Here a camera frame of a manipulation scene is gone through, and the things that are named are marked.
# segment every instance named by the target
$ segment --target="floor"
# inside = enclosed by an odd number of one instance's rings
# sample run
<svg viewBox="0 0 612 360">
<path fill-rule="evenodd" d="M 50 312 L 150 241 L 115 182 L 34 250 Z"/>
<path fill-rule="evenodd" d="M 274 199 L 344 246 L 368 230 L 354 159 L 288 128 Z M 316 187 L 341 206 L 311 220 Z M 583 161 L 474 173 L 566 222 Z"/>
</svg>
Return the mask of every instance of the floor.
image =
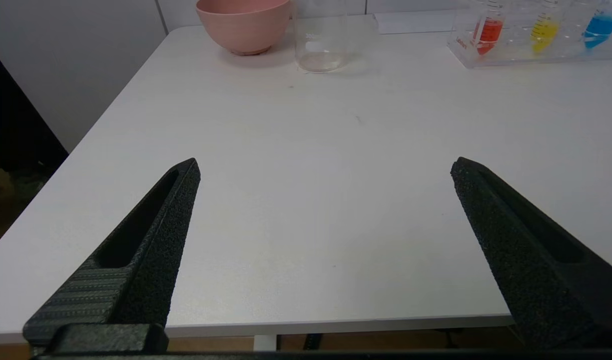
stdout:
<svg viewBox="0 0 612 360">
<path fill-rule="evenodd" d="M 0 169 L 0 237 L 24 209 L 25 202 L 15 193 L 9 174 Z M 461 348 L 518 349 L 523 347 L 511 329 L 506 327 L 468 328 L 451 335 L 454 344 Z M 281 350 L 300 351 L 306 335 L 284 335 Z M 445 349 L 445 333 L 435 330 L 327 333 L 322 351 L 390 351 L 406 349 Z M 252 351 L 252 337 L 209 337 L 171 339 L 169 351 Z M 0 360 L 26 360 L 27 344 L 0 345 Z"/>
<path fill-rule="evenodd" d="M 282 351 L 301 351 L 306 335 L 281 337 Z M 462 349 L 521 349 L 523 345 L 506 327 L 468 328 L 452 335 L 454 344 Z M 327 333 L 321 351 L 404 351 L 414 349 L 445 349 L 446 338 L 435 330 Z M 252 337 L 204 337 L 171 339 L 169 351 L 211 352 L 252 351 Z M 27 360 L 27 344 L 0 345 L 0 360 Z"/>
</svg>

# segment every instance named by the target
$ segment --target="white wall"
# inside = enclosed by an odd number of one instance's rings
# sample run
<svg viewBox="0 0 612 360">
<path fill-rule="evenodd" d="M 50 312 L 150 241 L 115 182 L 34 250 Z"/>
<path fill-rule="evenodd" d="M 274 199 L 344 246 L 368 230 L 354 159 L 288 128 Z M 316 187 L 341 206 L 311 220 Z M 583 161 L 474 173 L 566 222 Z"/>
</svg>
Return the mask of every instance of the white wall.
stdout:
<svg viewBox="0 0 612 360">
<path fill-rule="evenodd" d="M 0 61 L 68 152 L 165 36 L 154 0 L 0 0 Z"/>
<path fill-rule="evenodd" d="M 347 0 L 347 2 L 350 14 L 365 13 L 366 0 Z M 159 0 L 159 4 L 169 32 L 180 27 L 201 25 L 195 11 L 197 0 Z M 324 14 L 310 14 L 310 16 L 324 16 Z"/>
</svg>

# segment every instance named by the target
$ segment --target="table top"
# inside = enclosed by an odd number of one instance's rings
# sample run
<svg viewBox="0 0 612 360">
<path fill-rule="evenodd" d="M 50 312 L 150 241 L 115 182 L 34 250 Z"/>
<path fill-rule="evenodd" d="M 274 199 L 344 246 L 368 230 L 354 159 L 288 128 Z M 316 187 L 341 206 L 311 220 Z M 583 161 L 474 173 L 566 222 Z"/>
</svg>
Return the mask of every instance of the table top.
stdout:
<svg viewBox="0 0 612 360">
<path fill-rule="evenodd" d="M 172 337 L 511 321 L 450 177 L 482 162 L 612 264 L 612 61 L 467 70 L 447 34 L 351 18 L 344 70 L 290 38 L 171 32 L 0 240 L 0 342 L 173 164 L 201 184 Z"/>
</svg>

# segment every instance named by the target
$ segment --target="test tube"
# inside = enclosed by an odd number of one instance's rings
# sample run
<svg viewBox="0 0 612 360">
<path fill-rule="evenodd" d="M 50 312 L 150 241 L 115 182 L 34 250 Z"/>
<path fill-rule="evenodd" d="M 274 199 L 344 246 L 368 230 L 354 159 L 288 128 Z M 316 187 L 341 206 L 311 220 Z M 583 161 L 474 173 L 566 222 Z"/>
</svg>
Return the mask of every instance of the test tube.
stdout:
<svg viewBox="0 0 612 360">
<path fill-rule="evenodd" d="M 504 29 L 504 0 L 487 0 L 485 13 L 479 18 L 475 27 L 473 41 L 477 44 L 479 55 L 485 55 L 492 50 Z"/>
<path fill-rule="evenodd" d="M 584 32 L 584 43 L 588 50 L 605 43 L 612 34 L 612 0 L 603 0 Z"/>
<path fill-rule="evenodd" d="M 569 4 L 569 0 L 541 1 L 539 16 L 530 34 L 534 53 L 539 54 L 552 44 L 564 18 L 564 8 Z"/>
</svg>

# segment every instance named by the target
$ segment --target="clear glass beaker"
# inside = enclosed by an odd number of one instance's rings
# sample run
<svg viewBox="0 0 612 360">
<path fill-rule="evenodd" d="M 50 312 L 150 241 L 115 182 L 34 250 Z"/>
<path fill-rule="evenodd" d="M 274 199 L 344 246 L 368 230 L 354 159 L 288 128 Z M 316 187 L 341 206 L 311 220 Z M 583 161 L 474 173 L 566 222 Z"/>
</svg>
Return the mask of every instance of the clear glass beaker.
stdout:
<svg viewBox="0 0 612 360">
<path fill-rule="evenodd" d="M 347 62 L 346 0 L 293 0 L 295 57 L 299 67 L 326 73 Z"/>
</svg>

